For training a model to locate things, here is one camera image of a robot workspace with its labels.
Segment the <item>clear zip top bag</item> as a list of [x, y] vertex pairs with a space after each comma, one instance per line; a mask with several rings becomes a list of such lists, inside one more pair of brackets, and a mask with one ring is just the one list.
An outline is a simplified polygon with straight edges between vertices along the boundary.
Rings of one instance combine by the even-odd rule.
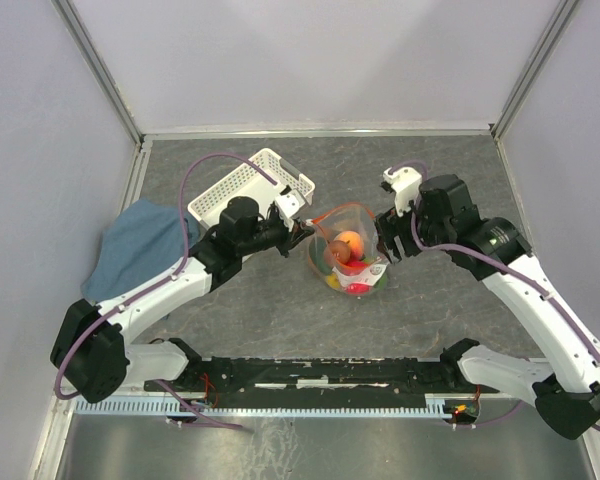
[[[374, 216], [368, 207], [361, 203], [349, 202], [309, 220], [308, 224], [316, 230], [316, 233], [311, 236], [307, 244], [308, 264], [326, 285], [325, 278], [331, 274], [336, 274], [341, 289], [331, 289], [338, 293], [363, 297], [377, 291], [373, 289], [373, 285], [381, 276], [388, 275], [388, 261], [377, 249], [378, 234], [374, 225]], [[334, 241], [340, 232], [347, 230], [356, 231], [363, 237], [365, 243], [364, 257], [361, 260], [357, 260], [355, 257], [350, 258], [347, 264], [329, 263], [324, 256], [327, 245]], [[316, 268], [315, 259], [319, 256], [322, 256], [332, 267], [329, 275], [323, 275]], [[346, 287], [351, 283], [367, 284], [371, 287], [371, 290], [363, 295], [347, 294]]]

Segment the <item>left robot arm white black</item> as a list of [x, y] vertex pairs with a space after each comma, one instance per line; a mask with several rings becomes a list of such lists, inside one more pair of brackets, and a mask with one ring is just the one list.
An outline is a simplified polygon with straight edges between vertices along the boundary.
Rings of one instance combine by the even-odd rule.
[[189, 390], [201, 378], [199, 355], [176, 338], [138, 344], [136, 338], [185, 303], [237, 275], [245, 258], [271, 248], [282, 256], [310, 236], [298, 213], [306, 201], [296, 190], [274, 198], [262, 217], [258, 203], [231, 199], [216, 225], [183, 258], [139, 287], [99, 304], [85, 299], [66, 311], [52, 347], [56, 395], [98, 403], [119, 388], [170, 381]]

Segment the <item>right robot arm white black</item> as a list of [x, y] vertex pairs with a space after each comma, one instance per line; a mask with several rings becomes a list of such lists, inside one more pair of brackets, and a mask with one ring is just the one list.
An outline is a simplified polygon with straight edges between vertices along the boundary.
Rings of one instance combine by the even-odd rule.
[[494, 294], [531, 336], [547, 363], [497, 353], [464, 339], [441, 356], [447, 389], [495, 389], [533, 406], [560, 436], [575, 440], [600, 421], [600, 340], [556, 291], [523, 234], [501, 217], [484, 218], [455, 174], [426, 178], [393, 167], [382, 187], [394, 205], [375, 219], [390, 262], [441, 251]]

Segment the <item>green mini watermelon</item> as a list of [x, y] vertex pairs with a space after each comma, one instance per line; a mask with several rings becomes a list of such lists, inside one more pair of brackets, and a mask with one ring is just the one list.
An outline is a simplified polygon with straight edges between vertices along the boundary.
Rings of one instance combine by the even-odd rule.
[[374, 290], [382, 290], [386, 287], [388, 281], [388, 275], [385, 274], [383, 276], [381, 276], [373, 285], [373, 289]]

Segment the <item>yellow lemon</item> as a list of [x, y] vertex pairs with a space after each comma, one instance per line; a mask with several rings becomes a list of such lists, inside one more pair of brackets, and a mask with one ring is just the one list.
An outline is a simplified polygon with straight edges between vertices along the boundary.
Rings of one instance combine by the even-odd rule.
[[341, 285], [340, 285], [339, 279], [336, 274], [331, 274], [331, 275], [327, 276], [325, 278], [325, 281], [330, 288], [332, 288], [334, 290], [341, 289]]

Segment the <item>pink yellow peach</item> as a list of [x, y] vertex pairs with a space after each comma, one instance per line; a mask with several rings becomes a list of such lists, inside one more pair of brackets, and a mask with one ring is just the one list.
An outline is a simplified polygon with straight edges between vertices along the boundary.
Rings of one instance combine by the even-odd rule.
[[361, 260], [364, 257], [365, 243], [358, 232], [352, 230], [342, 231], [335, 237], [335, 240], [348, 245], [351, 258], [355, 257], [357, 260]]

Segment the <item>brown kiwi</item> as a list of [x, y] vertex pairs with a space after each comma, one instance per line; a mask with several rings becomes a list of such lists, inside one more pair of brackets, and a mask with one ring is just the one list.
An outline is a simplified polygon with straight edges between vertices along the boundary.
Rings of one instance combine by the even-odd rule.
[[351, 248], [344, 241], [334, 240], [327, 245], [324, 256], [329, 263], [347, 264], [351, 258]]

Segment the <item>dark green avocado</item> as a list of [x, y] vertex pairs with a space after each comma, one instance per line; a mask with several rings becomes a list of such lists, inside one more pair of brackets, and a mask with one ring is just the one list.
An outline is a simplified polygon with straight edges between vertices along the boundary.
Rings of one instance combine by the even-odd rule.
[[332, 267], [325, 261], [322, 256], [315, 259], [316, 268], [323, 274], [329, 275], [332, 271]]

